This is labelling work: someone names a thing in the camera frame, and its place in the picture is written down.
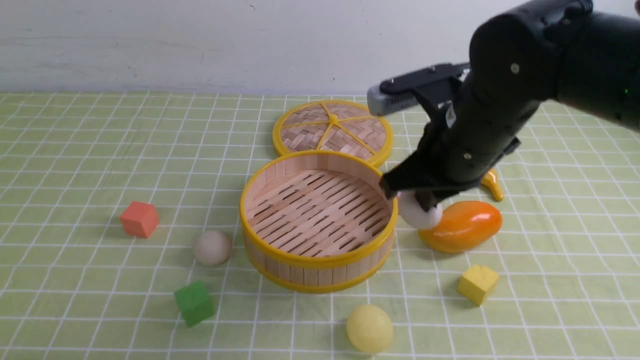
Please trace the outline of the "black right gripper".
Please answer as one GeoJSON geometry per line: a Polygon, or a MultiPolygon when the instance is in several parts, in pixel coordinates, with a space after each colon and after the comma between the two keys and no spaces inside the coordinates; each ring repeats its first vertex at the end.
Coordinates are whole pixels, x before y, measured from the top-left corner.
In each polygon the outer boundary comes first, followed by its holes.
{"type": "Polygon", "coordinates": [[[491,101],[457,95],[430,125],[418,144],[423,167],[404,160],[382,174],[378,185],[386,199],[414,191],[425,211],[442,202],[442,191],[475,186],[505,154],[517,148],[518,132],[540,107],[539,100],[491,101]],[[421,189],[428,180],[428,189],[421,189]]]}

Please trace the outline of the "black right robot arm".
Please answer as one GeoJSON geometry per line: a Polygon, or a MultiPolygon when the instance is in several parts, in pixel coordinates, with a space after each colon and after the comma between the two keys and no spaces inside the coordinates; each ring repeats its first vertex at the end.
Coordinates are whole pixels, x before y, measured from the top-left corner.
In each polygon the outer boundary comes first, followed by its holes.
{"type": "Polygon", "coordinates": [[[416,150],[382,175],[386,198],[414,192],[429,211],[478,187],[548,100],[637,130],[639,20],[595,11],[591,0],[530,0],[475,30],[469,62],[432,64],[371,87],[374,116],[419,105],[430,119],[416,150]]]}

